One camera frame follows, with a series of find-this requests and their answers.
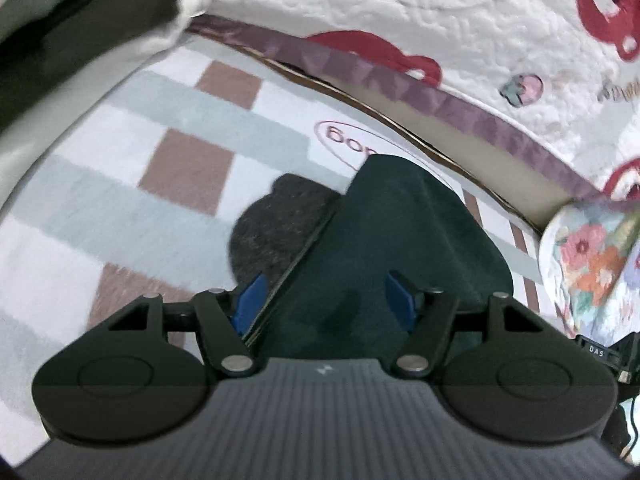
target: floral pillow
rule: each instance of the floral pillow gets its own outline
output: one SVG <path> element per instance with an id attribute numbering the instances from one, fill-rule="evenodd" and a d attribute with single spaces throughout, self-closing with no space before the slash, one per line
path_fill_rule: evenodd
<path id="1" fill-rule="evenodd" d="M 640 206 L 563 208 L 540 244 L 540 271 L 567 335 L 611 345 L 640 330 Z"/>

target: white textured blanket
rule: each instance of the white textured blanket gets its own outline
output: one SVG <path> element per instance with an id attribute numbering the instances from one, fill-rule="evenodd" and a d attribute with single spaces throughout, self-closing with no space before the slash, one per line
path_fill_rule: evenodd
<path id="1" fill-rule="evenodd" d="M 640 190 L 640 0 L 214 0 L 209 12 L 405 72 L 597 188 Z"/>

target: cable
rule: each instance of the cable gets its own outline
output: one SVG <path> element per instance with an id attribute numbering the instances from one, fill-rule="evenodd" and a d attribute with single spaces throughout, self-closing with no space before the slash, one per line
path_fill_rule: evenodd
<path id="1" fill-rule="evenodd" d="M 626 458 L 631 454 L 634 447 L 638 443 L 638 427 L 636 426 L 636 399 L 637 398 L 638 396 L 635 396 L 631 401 L 631 410 L 629 413 L 629 417 L 631 418 L 631 427 L 634 429 L 635 436 L 634 436 L 633 442 L 631 443 L 631 446 L 629 446 L 629 449 L 626 450 L 625 455 L 622 457 L 622 460 L 626 460 Z"/>

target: printed logo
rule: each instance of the printed logo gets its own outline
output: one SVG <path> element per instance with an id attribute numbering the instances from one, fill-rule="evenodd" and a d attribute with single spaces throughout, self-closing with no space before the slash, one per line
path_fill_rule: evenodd
<path id="1" fill-rule="evenodd" d="M 604 350 L 599 346 L 589 345 L 589 352 L 596 354 L 598 357 L 604 357 Z"/>
<path id="2" fill-rule="evenodd" d="M 319 368 L 316 368 L 316 372 L 322 375 L 327 375 L 328 373 L 331 373 L 333 371 L 334 371 L 334 367 L 332 367 L 331 365 L 324 365 Z"/>
<path id="3" fill-rule="evenodd" d="M 420 160 L 401 146 L 369 130 L 338 121 L 320 121 L 316 123 L 314 131 L 322 145 L 354 171 L 358 171 L 367 158 L 375 153 L 401 156 L 429 171 L 451 189 L 447 178 L 428 162 Z"/>

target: small cartoon print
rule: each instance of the small cartoon print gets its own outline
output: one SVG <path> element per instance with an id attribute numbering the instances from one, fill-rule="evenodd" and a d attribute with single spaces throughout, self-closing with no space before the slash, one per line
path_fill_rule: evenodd
<path id="1" fill-rule="evenodd" d="M 625 86 L 616 85 L 613 81 L 607 79 L 602 84 L 602 90 L 598 92 L 598 102 L 628 103 L 638 98 L 640 98 L 640 80 L 637 77 Z"/>
<path id="2" fill-rule="evenodd" d="M 500 95 L 509 104 L 520 108 L 535 103 L 542 97 L 545 85 L 535 74 L 518 74 L 500 89 Z"/>

